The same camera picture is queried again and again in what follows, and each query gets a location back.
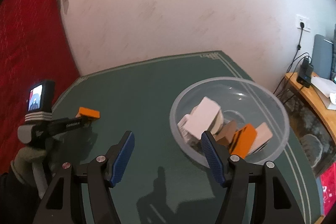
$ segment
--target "lit screen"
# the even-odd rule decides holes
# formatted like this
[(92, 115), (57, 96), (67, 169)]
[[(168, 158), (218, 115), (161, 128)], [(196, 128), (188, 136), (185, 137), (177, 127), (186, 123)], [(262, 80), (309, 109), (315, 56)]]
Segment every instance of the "lit screen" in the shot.
[(30, 91), (28, 111), (40, 108), (41, 94), (42, 94), (42, 85), (39, 85)]

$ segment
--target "hand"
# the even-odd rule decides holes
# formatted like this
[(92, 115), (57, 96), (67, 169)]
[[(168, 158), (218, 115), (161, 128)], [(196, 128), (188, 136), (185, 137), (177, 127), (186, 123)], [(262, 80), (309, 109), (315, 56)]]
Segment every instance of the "hand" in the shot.
[(47, 152), (30, 146), (23, 147), (17, 153), (15, 160), (12, 160), (11, 167), (15, 177), (22, 184), (29, 184), (36, 187), (33, 176), (32, 163), (42, 163)]

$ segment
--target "black sleeve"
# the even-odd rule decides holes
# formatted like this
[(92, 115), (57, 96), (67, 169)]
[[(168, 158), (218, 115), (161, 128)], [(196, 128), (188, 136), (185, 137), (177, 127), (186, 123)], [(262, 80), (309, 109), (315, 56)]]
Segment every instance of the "black sleeve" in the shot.
[(40, 201), (37, 188), (21, 184), (11, 168), (0, 176), (1, 224), (32, 224)]

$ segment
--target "wall socket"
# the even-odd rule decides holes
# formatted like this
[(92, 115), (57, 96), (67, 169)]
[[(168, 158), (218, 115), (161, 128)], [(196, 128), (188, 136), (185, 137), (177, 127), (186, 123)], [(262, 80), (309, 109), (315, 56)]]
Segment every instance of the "wall socket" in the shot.
[(310, 19), (301, 15), (296, 15), (296, 28), (301, 30), (300, 22), (304, 23), (303, 30), (306, 32), (310, 32)]

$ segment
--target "blue gripper pad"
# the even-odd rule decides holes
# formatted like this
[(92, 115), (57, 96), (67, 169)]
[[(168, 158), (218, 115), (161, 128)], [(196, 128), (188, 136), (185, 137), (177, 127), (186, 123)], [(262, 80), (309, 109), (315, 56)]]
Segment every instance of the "blue gripper pad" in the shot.
[(120, 152), (112, 166), (112, 177), (110, 179), (110, 183), (113, 187), (115, 187), (115, 185), (121, 181), (129, 158), (131, 157), (131, 154), (133, 152), (134, 145), (135, 137), (133, 132), (131, 132), (124, 146), (120, 149)]
[(202, 133), (201, 144), (203, 153), (205, 154), (205, 157), (211, 169), (211, 173), (215, 181), (222, 186), (225, 182), (225, 178), (223, 175), (223, 164), (219, 159), (215, 151), (215, 148), (213, 147), (212, 143), (210, 142), (208, 136), (205, 133)]

